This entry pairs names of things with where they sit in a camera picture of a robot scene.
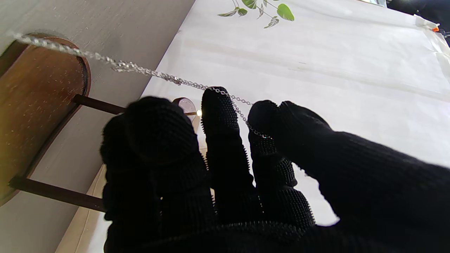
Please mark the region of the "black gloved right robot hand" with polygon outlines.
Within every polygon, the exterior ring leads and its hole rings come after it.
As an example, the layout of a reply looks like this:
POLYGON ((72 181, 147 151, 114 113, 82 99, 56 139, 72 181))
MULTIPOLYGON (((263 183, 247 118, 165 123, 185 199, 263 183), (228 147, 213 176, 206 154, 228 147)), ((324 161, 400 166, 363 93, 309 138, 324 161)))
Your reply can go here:
POLYGON ((201 100, 207 154, 167 99, 103 129, 106 253, 448 253, 449 168, 333 130, 290 101, 201 100))

